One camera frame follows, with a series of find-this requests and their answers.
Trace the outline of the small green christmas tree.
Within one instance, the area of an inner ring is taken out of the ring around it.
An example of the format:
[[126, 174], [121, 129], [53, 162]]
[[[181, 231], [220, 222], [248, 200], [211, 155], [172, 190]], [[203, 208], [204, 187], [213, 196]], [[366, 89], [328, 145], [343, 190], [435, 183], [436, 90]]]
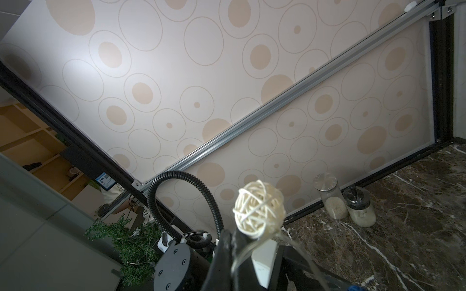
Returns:
[[122, 263], [123, 286], [140, 287], [154, 274], [154, 267], [160, 259], [157, 243], [161, 231], [155, 223], [146, 223], [130, 230], [130, 219], [121, 217], [117, 222], [106, 224], [97, 221], [84, 234], [88, 240], [108, 238]]

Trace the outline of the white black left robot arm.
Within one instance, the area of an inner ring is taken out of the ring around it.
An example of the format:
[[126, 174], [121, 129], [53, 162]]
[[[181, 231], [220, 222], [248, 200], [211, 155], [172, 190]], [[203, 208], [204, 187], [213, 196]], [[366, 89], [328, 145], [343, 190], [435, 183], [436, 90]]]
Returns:
[[269, 240], [253, 251], [232, 279], [224, 264], [209, 262], [187, 244], [171, 245], [155, 266], [156, 291], [356, 291], [347, 280], [320, 269], [326, 286], [312, 275], [307, 261], [291, 246]]

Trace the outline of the string lights with rattan balls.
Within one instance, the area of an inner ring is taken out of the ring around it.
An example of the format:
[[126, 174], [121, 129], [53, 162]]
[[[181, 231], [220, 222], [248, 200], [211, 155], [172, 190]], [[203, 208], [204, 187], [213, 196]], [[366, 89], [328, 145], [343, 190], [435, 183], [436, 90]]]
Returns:
[[230, 270], [231, 275], [234, 275], [235, 271], [251, 257], [256, 249], [267, 241], [277, 238], [292, 246], [308, 263], [311, 272], [323, 289], [330, 290], [318, 266], [305, 249], [281, 233], [286, 210], [284, 196], [280, 190], [261, 180], [250, 182], [239, 189], [233, 213], [238, 230], [252, 239], [252, 242], [234, 258]]

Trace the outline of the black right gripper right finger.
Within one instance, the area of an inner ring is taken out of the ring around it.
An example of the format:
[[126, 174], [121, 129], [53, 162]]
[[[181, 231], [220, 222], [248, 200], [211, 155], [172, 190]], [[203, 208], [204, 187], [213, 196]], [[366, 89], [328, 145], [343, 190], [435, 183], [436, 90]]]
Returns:
[[[252, 240], [241, 233], [238, 229], [234, 230], [232, 236], [232, 259], [239, 257], [240, 252], [251, 243]], [[231, 276], [233, 291], [261, 291], [262, 286], [259, 284], [254, 265], [251, 257], [239, 265]]]

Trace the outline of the aluminium rail left wall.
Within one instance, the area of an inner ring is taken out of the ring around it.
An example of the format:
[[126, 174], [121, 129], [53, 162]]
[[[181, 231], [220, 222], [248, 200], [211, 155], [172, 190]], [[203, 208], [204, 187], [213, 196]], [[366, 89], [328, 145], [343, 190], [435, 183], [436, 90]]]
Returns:
[[224, 211], [261, 179], [297, 212], [433, 144], [438, 1], [97, 1], [104, 140], [125, 191], [188, 170]]

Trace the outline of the glass jar of rice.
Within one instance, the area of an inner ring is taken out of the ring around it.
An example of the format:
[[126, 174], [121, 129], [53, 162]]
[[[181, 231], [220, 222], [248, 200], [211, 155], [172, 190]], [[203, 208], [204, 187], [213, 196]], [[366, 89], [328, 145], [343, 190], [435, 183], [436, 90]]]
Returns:
[[314, 178], [314, 188], [318, 191], [327, 214], [335, 220], [348, 216], [346, 203], [339, 188], [337, 178], [329, 172], [320, 173]]

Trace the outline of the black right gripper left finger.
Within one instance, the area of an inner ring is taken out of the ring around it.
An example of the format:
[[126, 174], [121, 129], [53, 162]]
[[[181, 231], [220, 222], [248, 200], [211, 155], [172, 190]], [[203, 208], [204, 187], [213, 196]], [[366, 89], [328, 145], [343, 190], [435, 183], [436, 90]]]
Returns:
[[233, 263], [232, 233], [223, 230], [201, 291], [231, 291]]

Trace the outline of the wooden shelf outside enclosure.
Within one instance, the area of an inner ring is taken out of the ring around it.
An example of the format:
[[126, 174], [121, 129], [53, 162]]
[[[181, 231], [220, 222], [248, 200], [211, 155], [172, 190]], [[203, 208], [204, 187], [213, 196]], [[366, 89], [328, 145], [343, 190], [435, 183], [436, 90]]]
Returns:
[[97, 219], [104, 197], [91, 179], [64, 157], [67, 148], [57, 132], [23, 105], [1, 108], [1, 153]]

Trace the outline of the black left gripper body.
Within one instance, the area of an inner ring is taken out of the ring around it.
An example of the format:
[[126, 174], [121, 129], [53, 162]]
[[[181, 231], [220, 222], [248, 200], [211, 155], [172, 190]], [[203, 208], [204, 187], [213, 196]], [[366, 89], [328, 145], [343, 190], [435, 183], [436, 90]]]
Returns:
[[[319, 267], [331, 291], [346, 291], [353, 284]], [[276, 290], [287, 291], [293, 283], [297, 291], [323, 291], [306, 260], [291, 246], [279, 246], [276, 255]]]

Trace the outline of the glass jar with black lid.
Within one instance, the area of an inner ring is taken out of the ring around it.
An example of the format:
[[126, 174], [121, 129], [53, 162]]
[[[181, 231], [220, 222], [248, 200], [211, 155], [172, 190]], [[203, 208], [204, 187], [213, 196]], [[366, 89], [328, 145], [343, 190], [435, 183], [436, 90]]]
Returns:
[[376, 223], [376, 214], [371, 194], [361, 187], [350, 185], [343, 191], [343, 198], [348, 213], [355, 224], [360, 227], [372, 227]]

